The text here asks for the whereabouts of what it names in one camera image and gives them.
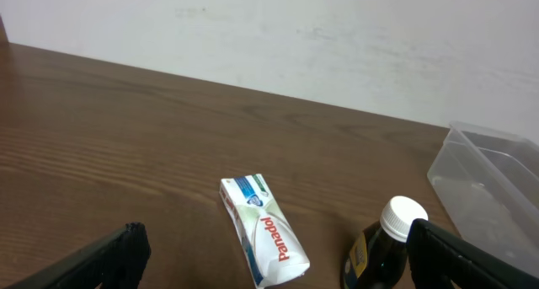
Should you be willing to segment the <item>white Panadol box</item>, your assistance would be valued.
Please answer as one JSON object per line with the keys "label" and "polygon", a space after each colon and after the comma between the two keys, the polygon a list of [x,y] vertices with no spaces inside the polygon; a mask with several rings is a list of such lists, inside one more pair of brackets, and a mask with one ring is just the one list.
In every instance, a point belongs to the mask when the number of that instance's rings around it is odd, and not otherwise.
{"label": "white Panadol box", "polygon": [[219,194],[257,288],[305,274],[310,260],[262,174],[222,179]]}

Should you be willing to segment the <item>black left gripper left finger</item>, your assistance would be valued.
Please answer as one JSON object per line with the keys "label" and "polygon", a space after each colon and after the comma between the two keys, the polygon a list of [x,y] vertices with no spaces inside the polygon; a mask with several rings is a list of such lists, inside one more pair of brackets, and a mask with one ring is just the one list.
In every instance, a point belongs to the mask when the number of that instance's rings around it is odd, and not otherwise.
{"label": "black left gripper left finger", "polygon": [[151,247],[143,223],[131,222],[9,289],[137,289]]}

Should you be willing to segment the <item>dark bottle with white cap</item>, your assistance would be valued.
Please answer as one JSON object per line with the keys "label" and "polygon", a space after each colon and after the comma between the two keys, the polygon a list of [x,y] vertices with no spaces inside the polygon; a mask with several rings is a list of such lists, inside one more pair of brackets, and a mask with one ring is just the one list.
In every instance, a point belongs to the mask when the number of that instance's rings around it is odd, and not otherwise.
{"label": "dark bottle with white cap", "polygon": [[394,196],[380,218],[365,228],[344,257],[344,289],[392,288],[401,279],[408,253],[406,242],[412,223],[428,218],[426,210],[406,196]]}

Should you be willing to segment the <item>clear plastic container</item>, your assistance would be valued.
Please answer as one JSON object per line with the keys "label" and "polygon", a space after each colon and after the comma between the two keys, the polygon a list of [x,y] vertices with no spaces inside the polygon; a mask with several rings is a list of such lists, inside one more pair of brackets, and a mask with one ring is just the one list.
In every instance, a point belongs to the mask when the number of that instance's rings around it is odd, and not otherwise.
{"label": "clear plastic container", "polygon": [[427,178],[463,240],[537,276],[537,144],[453,121]]}

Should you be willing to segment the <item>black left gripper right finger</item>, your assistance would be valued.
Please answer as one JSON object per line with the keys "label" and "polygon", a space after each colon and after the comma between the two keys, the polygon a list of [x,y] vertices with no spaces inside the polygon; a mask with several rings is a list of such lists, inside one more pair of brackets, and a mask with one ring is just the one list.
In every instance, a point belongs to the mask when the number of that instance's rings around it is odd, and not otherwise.
{"label": "black left gripper right finger", "polygon": [[406,247],[417,289],[538,289],[535,276],[424,219],[413,221]]}

